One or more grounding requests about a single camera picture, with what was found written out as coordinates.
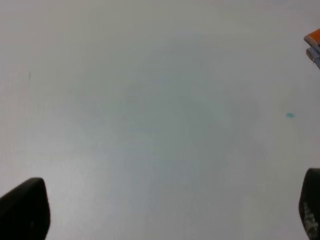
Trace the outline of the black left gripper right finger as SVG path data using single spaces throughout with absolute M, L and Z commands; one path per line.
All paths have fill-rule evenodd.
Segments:
M 300 199 L 299 216 L 309 240 L 320 239 L 320 169 L 309 168 L 305 173 Z

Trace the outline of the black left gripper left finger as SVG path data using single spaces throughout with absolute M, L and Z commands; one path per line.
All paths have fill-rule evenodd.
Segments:
M 2 240 L 44 240 L 51 224 L 45 181 L 32 177 L 0 198 Z

